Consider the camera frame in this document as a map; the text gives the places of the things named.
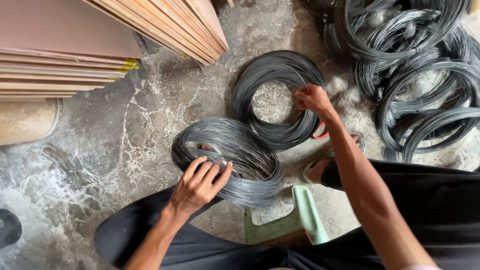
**hand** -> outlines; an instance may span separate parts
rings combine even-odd
[[[215,195],[222,189],[232,173],[232,162],[227,163],[225,169],[219,178],[212,184],[213,179],[220,171],[218,164],[205,162],[207,157],[199,157],[191,162],[190,166],[183,173],[178,184],[173,190],[170,201],[165,209],[173,213],[175,217],[187,220],[193,213],[202,206],[210,202]]]
[[[299,98],[298,108],[300,110],[311,109],[320,117],[324,117],[326,113],[335,112],[327,93],[321,86],[307,84],[298,89],[295,96]]]

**stack of plywood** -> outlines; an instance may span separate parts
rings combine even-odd
[[[142,57],[129,28],[81,0],[5,1],[0,22],[0,99],[103,88]]]
[[[229,50],[210,0],[83,0],[181,57],[209,65]]]

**sandal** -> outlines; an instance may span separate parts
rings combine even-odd
[[[357,135],[359,138],[357,140],[359,144],[359,148],[360,150],[362,151],[362,153],[365,153],[365,148],[366,148],[366,144],[365,144],[365,138],[363,137],[363,135],[361,134],[358,134],[358,133],[351,133],[350,135]],[[324,154],[321,158],[313,161],[313,162],[310,162],[307,166],[305,166],[305,168],[303,169],[303,179],[304,179],[304,182],[307,182],[309,184],[313,184],[313,182],[308,178],[308,171],[313,168],[317,162],[321,161],[321,160],[324,160],[324,159],[331,159],[331,160],[334,160],[335,159],[335,152],[333,151],[333,148],[328,150],[328,152],[326,154]]]

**wire pile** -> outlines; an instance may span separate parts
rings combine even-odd
[[[306,84],[315,84],[326,89],[326,84],[313,61],[290,50],[263,54],[255,58],[241,73],[231,102],[235,118],[251,127],[274,151],[282,151],[310,138],[318,128],[320,120],[311,110],[299,112],[293,122],[268,123],[260,120],[253,111],[252,99],[262,84],[273,81],[283,82],[292,90]]]
[[[199,149],[198,144],[208,144],[219,153]],[[233,173],[218,196],[238,205],[268,207],[283,187],[276,153],[249,126],[232,119],[214,117],[193,123],[175,137],[171,155],[183,172],[201,156],[221,169],[231,161]]]
[[[376,105],[384,159],[412,162],[414,153],[448,147],[479,123],[480,44],[460,25],[470,0],[302,3],[316,18],[325,50],[351,68],[361,95]],[[369,20],[394,5],[400,12],[362,38]],[[439,79],[430,89],[419,97],[400,97],[421,74],[431,72]],[[422,141],[431,146],[418,147]]]

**concrete floor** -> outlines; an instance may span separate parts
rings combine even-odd
[[[169,156],[173,137],[197,120],[232,117],[229,102],[239,69],[271,50],[292,49],[313,59],[331,97],[347,89],[338,111],[349,130],[365,135],[366,156],[381,158],[372,106],[349,83],[350,74],[326,60],[313,20],[298,1],[235,4],[216,4],[230,45],[216,64],[203,71],[192,59],[149,48],[140,70],[105,89],[64,99],[61,126],[50,138],[0,147],[0,207],[15,213],[24,228],[17,244],[0,250],[0,269],[111,269],[96,255],[96,227],[127,204],[175,184],[180,172]],[[467,21],[478,25],[478,17]],[[255,97],[258,115],[272,122],[287,117],[293,101],[276,84],[263,86]],[[474,138],[415,161],[471,170],[480,153]],[[330,147],[326,137],[282,153],[285,187],[299,184],[302,168]],[[343,192],[307,186],[330,238],[359,225]],[[267,222],[291,209],[291,199],[281,198],[271,209],[255,213],[255,219]],[[242,210],[229,201],[192,224],[243,242]]]

